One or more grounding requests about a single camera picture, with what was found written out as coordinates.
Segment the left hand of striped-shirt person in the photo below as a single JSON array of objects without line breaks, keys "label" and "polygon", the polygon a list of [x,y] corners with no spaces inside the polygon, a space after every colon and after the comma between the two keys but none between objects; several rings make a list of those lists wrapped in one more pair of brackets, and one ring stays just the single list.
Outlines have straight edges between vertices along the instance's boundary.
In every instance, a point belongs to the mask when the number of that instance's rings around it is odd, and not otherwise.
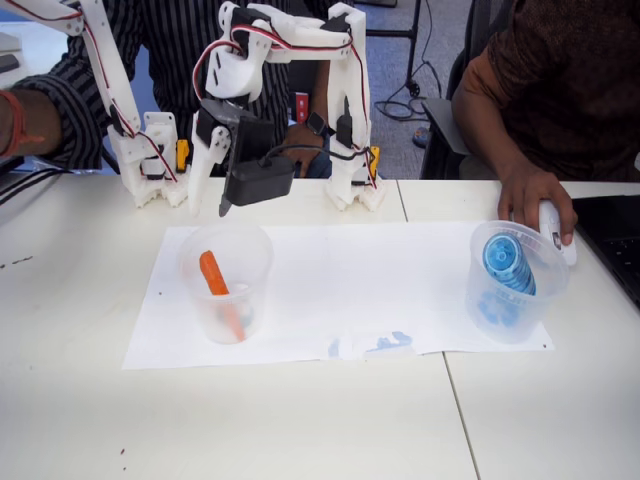
[{"label": "left hand of striped-shirt person", "polygon": [[304,125],[288,128],[285,145],[314,146],[314,149],[288,149],[285,155],[294,163],[297,178],[326,179],[331,175],[331,161],[323,151],[324,138],[315,135]]}]

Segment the right hand of striped-shirt person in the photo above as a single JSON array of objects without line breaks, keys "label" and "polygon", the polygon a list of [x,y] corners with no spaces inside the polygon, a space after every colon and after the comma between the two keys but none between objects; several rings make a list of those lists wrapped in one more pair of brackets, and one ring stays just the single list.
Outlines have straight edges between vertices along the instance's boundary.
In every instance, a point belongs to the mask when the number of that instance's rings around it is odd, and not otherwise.
[{"label": "right hand of striped-shirt person", "polygon": [[0,97],[0,152],[4,154],[11,144],[13,135],[13,111],[9,100]]}]

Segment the hand of brown-shirt person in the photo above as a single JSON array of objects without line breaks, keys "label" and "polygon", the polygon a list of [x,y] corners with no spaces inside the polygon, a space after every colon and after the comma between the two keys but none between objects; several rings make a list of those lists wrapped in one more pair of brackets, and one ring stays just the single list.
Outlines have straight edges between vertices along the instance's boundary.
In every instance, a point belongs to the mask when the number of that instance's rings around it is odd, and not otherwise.
[{"label": "hand of brown-shirt person", "polygon": [[572,243],[578,217],[571,197],[554,174],[525,161],[502,168],[498,178],[502,186],[497,207],[500,220],[512,219],[539,230],[539,206],[549,200],[558,213],[562,244]]}]

